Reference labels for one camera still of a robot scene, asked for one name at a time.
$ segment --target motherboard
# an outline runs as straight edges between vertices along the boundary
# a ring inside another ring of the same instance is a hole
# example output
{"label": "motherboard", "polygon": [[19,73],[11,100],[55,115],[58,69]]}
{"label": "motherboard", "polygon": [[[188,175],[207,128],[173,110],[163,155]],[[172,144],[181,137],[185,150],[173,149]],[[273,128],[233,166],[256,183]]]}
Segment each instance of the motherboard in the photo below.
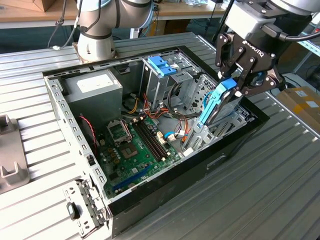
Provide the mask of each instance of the motherboard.
{"label": "motherboard", "polygon": [[150,118],[115,120],[99,131],[98,161],[113,198],[181,159]]}

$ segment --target yellow wire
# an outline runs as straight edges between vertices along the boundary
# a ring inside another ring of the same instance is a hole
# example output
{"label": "yellow wire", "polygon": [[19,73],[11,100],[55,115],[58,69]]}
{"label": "yellow wire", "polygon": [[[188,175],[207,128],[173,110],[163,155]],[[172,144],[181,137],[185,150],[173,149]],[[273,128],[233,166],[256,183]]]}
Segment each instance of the yellow wire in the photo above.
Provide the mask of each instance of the yellow wire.
{"label": "yellow wire", "polygon": [[129,111],[128,114],[133,114],[137,110],[137,107],[138,107],[138,98],[135,99],[134,108],[131,111]]}

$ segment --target slotted metal surface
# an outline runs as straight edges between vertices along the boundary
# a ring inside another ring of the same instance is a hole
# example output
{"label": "slotted metal surface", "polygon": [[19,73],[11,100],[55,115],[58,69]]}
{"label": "slotted metal surface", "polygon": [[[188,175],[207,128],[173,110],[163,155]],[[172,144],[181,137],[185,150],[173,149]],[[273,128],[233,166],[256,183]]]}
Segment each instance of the slotted metal surface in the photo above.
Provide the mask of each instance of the slotted metal surface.
{"label": "slotted metal surface", "polygon": [[[121,40],[120,56],[186,45],[211,67],[215,50],[192,33]],[[0,195],[1,239],[80,239],[62,188],[81,176],[41,72],[79,64],[73,48],[0,55],[0,114],[17,118],[31,182]],[[320,234],[320,144],[266,94],[271,119],[240,152],[117,240],[310,239]],[[105,239],[97,231],[90,239]]]}
{"label": "slotted metal surface", "polygon": [[320,37],[309,41],[298,41],[298,44],[320,57]]}

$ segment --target cardboard box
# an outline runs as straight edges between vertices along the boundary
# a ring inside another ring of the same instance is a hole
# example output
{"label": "cardboard box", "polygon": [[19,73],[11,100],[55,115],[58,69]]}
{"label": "cardboard box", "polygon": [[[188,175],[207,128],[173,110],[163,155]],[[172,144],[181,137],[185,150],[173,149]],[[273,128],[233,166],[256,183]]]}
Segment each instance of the cardboard box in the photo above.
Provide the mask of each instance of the cardboard box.
{"label": "cardboard box", "polygon": [[0,0],[0,5],[29,9],[39,12],[47,11],[56,0]]}
{"label": "cardboard box", "polygon": [[320,96],[314,91],[307,86],[290,88],[276,98],[320,134]]}

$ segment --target label sticker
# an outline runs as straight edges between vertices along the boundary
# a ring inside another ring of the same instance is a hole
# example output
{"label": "label sticker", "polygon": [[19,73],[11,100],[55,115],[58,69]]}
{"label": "label sticker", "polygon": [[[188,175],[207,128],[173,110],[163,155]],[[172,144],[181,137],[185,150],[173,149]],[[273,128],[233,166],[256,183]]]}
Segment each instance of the label sticker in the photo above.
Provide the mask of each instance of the label sticker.
{"label": "label sticker", "polygon": [[306,103],[312,108],[318,108],[319,107],[314,101],[307,101]]}
{"label": "label sticker", "polygon": [[87,93],[93,90],[101,89],[107,86],[114,85],[112,80],[107,74],[89,77],[83,80],[79,80],[76,83],[82,93]]}
{"label": "label sticker", "polygon": [[173,69],[177,69],[177,68],[179,68],[178,64],[175,64],[175,63],[174,63],[174,64],[172,64],[172,65],[170,65],[170,67],[171,67],[171,68],[173,68]]}
{"label": "label sticker", "polygon": [[295,91],[300,97],[308,97],[308,95],[304,91]]}

